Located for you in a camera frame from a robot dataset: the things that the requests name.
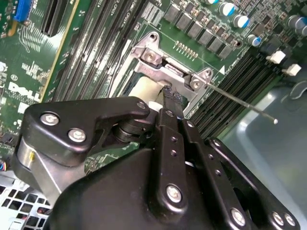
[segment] blue capacitor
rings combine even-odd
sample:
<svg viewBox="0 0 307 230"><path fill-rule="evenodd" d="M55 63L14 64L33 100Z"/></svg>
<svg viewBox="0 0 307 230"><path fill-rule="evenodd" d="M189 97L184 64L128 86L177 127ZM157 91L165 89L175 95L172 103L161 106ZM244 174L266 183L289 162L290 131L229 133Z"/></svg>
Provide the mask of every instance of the blue capacitor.
<svg viewBox="0 0 307 230"><path fill-rule="evenodd" d="M237 15L234 17L233 24L235 27L238 28L246 28L249 23L249 18L244 15Z"/></svg>
<svg viewBox="0 0 307 230"><path fill-rule="evenodd" d="M259 46L261 44L261 38L251 34L248 36L248 43L252 46Z"/></svg>
<svg viewBox="0 0 307 230"><path fill-rule="evenodd" d="M219 12L223 16L230 16L235 12L235 5L229 2L224 2L220 5Z"/></svg>

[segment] white label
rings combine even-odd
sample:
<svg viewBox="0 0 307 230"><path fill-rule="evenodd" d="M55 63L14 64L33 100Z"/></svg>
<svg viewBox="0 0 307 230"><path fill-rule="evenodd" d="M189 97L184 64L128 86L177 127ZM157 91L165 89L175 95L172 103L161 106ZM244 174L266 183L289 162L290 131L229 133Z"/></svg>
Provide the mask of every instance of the white label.
<svg viewBox="0 0 307 230"><path fill-rule="evenodd" d="M20 102L19 107L18 107L18 113L19 114L24 114L25 110L29 107L28 104Z"/></svg>
<svg viewBox="0 0 307 230"><path fill-rule="evenodd" d="M32 90L27 90L25 87L19 87L16 83L14 82L10 82L9 84L9 91L11 92L17 92L19 93L21 96L26 96L27 98L34 100L36 102L40 102L40 95L38 93L36 93L33 96L33 91Z"/></svg>

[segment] electronic component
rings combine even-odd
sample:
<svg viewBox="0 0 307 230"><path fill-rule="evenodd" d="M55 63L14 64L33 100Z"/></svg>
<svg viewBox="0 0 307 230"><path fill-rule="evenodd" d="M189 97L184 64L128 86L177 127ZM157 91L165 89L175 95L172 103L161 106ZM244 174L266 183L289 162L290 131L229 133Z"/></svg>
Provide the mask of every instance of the electronic component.
<svg viewBox="0 0 307 230"><path fill-rule="evenodd" d="M10 147L15 147L17 141L18 137L10 133L4 133L3 136L0 136L0 144L4 144Z"/></svg>
<svg viewBox="0 0 307 230"><path fill-rule="evenodd" d="M292 15L288 20L288 25L293 29L302 29L307 25L307 18L300 17L298 15Z"/></svg>
<svg viewBox="0 0 307 230"><path fill-rule="evenodd" d="M263 33L264 30L265 30L264 25L259 24L259 25L257 25L256 28L254 29L254 35L260 36L260 35Z"/></svg>
<svg viewBox="0 0 307 230"><path fill-rule="evenodd" d="M189 2L185 8L185 11L187 13L192 13L195 5L192 2Z"/></svg>
<svg viewBox="0 0 307 230"><path fill-rule="evenodd" d="M208 22L208 24L206 25L206 27L207 27L208 29L212 29L212 27L214 26L214 24L215 24L215 20L211 19L211 20Z"/></svg>
<svg viewBox="0 0 307 230"><path fill-rule="evenodd" d="M43 19L41 31L43 34L53 37L59 31L68 0L50 0L48 1L47 11Z"/></svg>
<svg viewBox="0 0 307 230"><path fill-rule="evenodd" d="M261 44L261 38L251 34L248 36L248 43L252 46L259 46Z"/></svg>
<svg viewBox="0 0 307 230"><path fill-rule="evenodd" d="M205 0L205 3L208 5L216 4L219 0Z"/></svg>
<svg viewBox="0 0 307 230"><path fill-rule="evenodd" d="M224 32L225 32L225 29L222 28L222 27L220 27L220 28L218 29L218 31L216 32L216 35L218 35L219 37L221 37L222 34L223 34Z"/></svg>
<svg viewBox="0 0 307 230"><path fill-rule="evenodd" d="M216 53L222 44L223 42L220 39L215 38L214 41L209 45L208 50L213 53Z"/></svg>
<svg viewBox="0 0 307 230"><path fill-rule="evenodd" d="M301 9L301 12L307 16L307 5L303 6L303 8Z"/></svg>
<svg viewBox="0 0 307 230"><path fill-rule="evenodd" d="M223 16L230 16L235 12L235 5L233 3L224 2L220 5L219 12Z"/></svg>
<svg viewBox="0 0 307 230"><path fill-rule="evenodd" d="M179 11L180 8L178 6L171 4L164 15L164 18L170 23L172 23L176 19Z"/></svg>
<svg viewBox="0 0 307 230"><path fill-rule="evenodd" d="M18 21L19 23L27 20L31 10L31 5L32 5L32 0L19 0L14 20Z"/></svg>
<svg viewBox="0 0 307 230"><path fill-rule="evenodd" d="M288 69L283 69L283 73L289 75L289 76L296 76L298 72L302 69L298 64L291 65Z"/></svg>
<svg viewBox="0 0 307 230"><path fill-rule="evenodd" d="M176 26L178 29L184 31L191 21L192 18L187 13L183 13L178 20Z"/></svg>
<svg viewBox="0 0 307 230"><path fill-rule="evenodd" d="M230 43L232 43L232 41L234 40L234 38L235 38L235 37L234 37L232 34L230 34L230 35L226 38L226 42L230 44Z"/></svg>
<svg viewBox="0 0 307 230"><path fill-rule="evenodd" d="M239 14L235 16L233 19L234 26L238 28L246 28L248 26L248 23L249 23L249 18L244 15Z"/></svg>
<svg viewBox="0 0 307 230"><path fill-rule="evenodd" d="M200 37L200 39L198 40L199 43L201 43L202 45L206 46L209 41L211 40L213 34L209 31L209 30L206 30L202 36Z"/></svg>
<svg viewBox="0 0 307 230"><path fill-rule="evenodd" d="M307 36L307 25L296 31L298 35Z"/></svg>
<svg viewBox="0 0 307 230"><path fill-rule="evenodd" d="M193 26L190 28L188 36L195 39L200 34L201 30L202 30L202 25L200 25L199 22L195 22Z"/></svg>
<svg viewBox="0 0 307 230"><path fill-rule="evenodd" d="M200 13L197 15L196 20L199 22L202 22L203 18L206 16L204 11L200 11Z"/></svg>
<svg viewBox="0 0 307 230"><path fill-rule="evenodd" d="M290 46L292 46L292 47L295 47L296 46L296 44L297 44L297 38L296 37L292 37L291 39L290 39L290 41L288 42L288 44L290 45Z"/></svg>
<svg viewBox="0 0 307 230"><path fill-rule="evenodd" d="M220 59L226 59L231 52L232 52L231 46L226 45L217 56Z"/></svg>
<svg viewBox="0 0 307 230"><path fill-rule="evenodd" d="M286 54L281 51L277 50L275 53L273 53L270 56L267 56L266 59L270 62L273 62L274 64L280 64L281 61L286 57Z"/></svg>
<svg viewBox="0 0 307 230"><path fill-rule="evenodd" d="M181 3L181 0L173 0L173 2L179 6Z"/></svg>
<svg viewBox="0 0 307 230"><path fill-rule="evenodd" d="M283 26L281 24L277 24L273 31L276 33L276 34L280 34L282 31L283 31Z"/></svg>
<svg viewBox="0 0 307 230"><path fill-rule="evenodd" d="M271 20L270 16L266 15L264 19L262 20L262 23L267 24L270 20Z"/></svg>

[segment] pcie slot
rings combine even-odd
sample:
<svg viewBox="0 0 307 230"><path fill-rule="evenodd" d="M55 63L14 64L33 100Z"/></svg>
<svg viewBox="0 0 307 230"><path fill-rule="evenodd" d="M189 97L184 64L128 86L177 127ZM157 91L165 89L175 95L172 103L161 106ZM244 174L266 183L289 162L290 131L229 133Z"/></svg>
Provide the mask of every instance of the pcie slot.
<svg viewBox="0 0 307 230"><path fill-rule="evenodd" d="M259 71L259 67L257 63L253 63L251 68L247 69L247 72L241 72L240 76L244 75L244 78L239 79L239 81L234 81L236 84L231 84L231 86L228 88L228 92L231 93L232 95L235 95L238 98L241 98L241 90L245 87L248 87L248 85L254 85L256 81L259 78L254 78L252 81L250 79L252 76L256 74L256 72ZM228 98L226 97L221 97L220 100L214 101L214 105L212 107L207 107L208 109L208 115L209 118L205 119L203 122L201 122L201 125L198 125L199 129L204 129L205 127L208 126L209 123L211 123L212 120L216 119L216 115L225 108L225 103L229 101Z"/></svg>
<svg viewBox="0 0 307 230"><path fill-rule="evenodd" d="M263 79L265 79L269 73L269 69L261 69L259 75L257 74L257 77L252 79L252 81L249 80L252 78L252 76L255 75L247 75L247 81L245 81L244 84L240 84L238 88L236 88L236 90L232 92L232 94L246 101L249 97L251 97L251 92L256 92L259 89L258 86L261 85L261 81L263 81ZM229 114L232 114L234 112L233 107L237 106L235 103L233 103L233 101L227 98L223 98L223 100L219 101L218 104L219 107L214 111L215 115L211 117L210 121L205 120L205 123L202 124L203 129L206 127L210 127L206 128L205 133L211 133L212 130L218 125L218 123L223 123L221 121Z"/></svg>
<svg viewBox="0 0 307 230"><path fill-rule="evenodd" d="M143 10L146 7L146 1L147 0L141 0L140 2L138 2L138 5L136 7L136 12L134 13L133 17L130 17L130 21L129 21L129 25L126 27L126 33L123 35L122 37L122 42L121 42L121 46L118 46L117 50L115 52L112 53L112 56L109 58L108 63L106 65L106 69L104 71L104 74L101 76L99 83L96 85L95 89L93 90L93 93L91 95L91 98L98 98L107 78L107 72L108 69L111 68L116 62L117 62L117 66L115 66L115 72L113 73L110 85L108 86L108 90L107 90L107 97L109 97L109 92L111 90L112 84L113 84L113 80L114 80L114 76L116 76L117 74L117 70L118 67L121 65L121 55L122 55L122 50L124 49L126 42L129 38L129 34L132 33L131 28L134 28L137 21L139 20L139 18L141 17L141 12L143 12Z"/></svg>
<svg viewBox="0 0 307 230"><path fill-rule="evenodd" d="M50 0L41 27L43 34L53 37L59 31L68 0Z"/></svg>
<svg viewBox="0 0 307 230"><path fill-rule="evenodd" d="M65 90L67 89L66 86L66 81L68 80L68 84L72 81L74 78L74 75L71 74L71 71L74 70L75 68L75 63L76 58L79 58L79 55L84 52L83 47L85 47L90 38L91 34L93 33L94 29L96 28L96 24L99 21L100 17L102 16L102 12L105 9L106 6L106 0L102 2L102 5L99 7L99 12L98 12L98 17L96 18L95 21L92 20L92 14L96 8L96 6L100 3L101 0L94 0L91 3L91 6L85 16L82 29L80 31L80 35L78 37L77 42L72 48L71 55L70 55L70 60L68 64L66 65L66 68L64 70L64 73L62 75L61 81L57 87L57 90L55 92L55 95L53 97L53 101L62 101L63 100L63 95L65 93Z"/></svg>
<svg viewBox="0 0 307 230"><path fill-rule="evenodd" d="M133 28L132 25L135 22L134 19L136 18L133 17L135 13L130 12L131 4L132 2L126 3L123 5L122 9L120 9L121 12L120 18L116 18L116 24L111 26L112 29L109 31L108 35L106 36L108 39L106 39L105 42L101 44L97 52L97 55L94 58L94 62L92 62L88 70L88 74L84 78L85 82L82 83L83 86L81 90L78 92L77 99L84 99L86 94L88 94L90 85L93 83L96 73L98 71L99 67L98 65L105 59L107 53L110 53L110 56L108 57L107 63L105 64L104 69L102 71L103 74L99 76L99 80L94 85L94 88L91 90L89 98L95 97L100 87L104 85L106 80L105 73L108 72L110 64L114 64L114 61L118 61L118 59L116 60L115 57L118 54L121 54L121 51L125 46L125 40L127 40L128 34L131 32L131 28ZM138 5L135 6L134 9L138 9L139 5L140 2L138 2Z"/></svg>
<svg viewBox="0 0 307 230"><path fill-rule="evenodd" d="M121 8L123 1L121 1L119 4L119 7ZM92 36L88 40L87 45L85 46L85 49L83 51L83 54L78 58L78 61L76 63L76 66L71 73L70 81L67 85L66 91L63 96L63 100L71 100L71 96L73 95L76 86L80 87L80 82L84 78L83 71L87 64L87 61L89 58L91 58L91 52L94 50L95 46L97 44L103 44L105 40L107 39L108 32L110 27L112 27L112 24L114 23L114 20L117 18L117 15L119 14L119 11L117 11L116 14L112 17L112 21L109 25L106 25L106 22L108 20L108 17L110 16L108 12L112 11L112 8L114 7L114 1L109 1L106 5L106 8L102 12L102 18L99 20L98 25L96 29L94 30Z"/></svg>

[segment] metal mesh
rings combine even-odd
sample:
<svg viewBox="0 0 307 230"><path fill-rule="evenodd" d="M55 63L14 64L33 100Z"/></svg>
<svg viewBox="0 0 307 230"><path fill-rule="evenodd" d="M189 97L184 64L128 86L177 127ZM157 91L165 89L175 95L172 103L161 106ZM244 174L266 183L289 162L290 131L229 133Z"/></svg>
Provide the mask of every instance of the metal mesh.
<svg viewBox="0 0 307 230"><path fill-rule="evenodd" d="M41 230L50 211L43 194L28 188L12 172L0 173L1 230Z"/></svg>

